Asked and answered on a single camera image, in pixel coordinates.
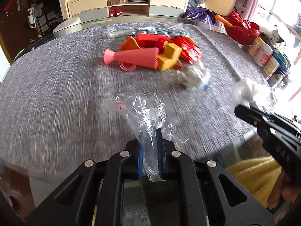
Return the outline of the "right hand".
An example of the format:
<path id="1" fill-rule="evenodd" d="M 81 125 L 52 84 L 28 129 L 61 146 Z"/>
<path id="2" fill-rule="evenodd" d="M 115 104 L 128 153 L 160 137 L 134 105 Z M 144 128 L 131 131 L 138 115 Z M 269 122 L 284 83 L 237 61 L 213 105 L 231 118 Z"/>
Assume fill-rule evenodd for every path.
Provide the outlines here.
<path id="1" fill-rule="evenodd" d="M 267 199 L 267 207 L 273 209 L 282 197 L 285 201 L 294 202 L 300 194 L 300 187 L 285 185 L 286 173 L 281 170 L 272 191 Z"/>

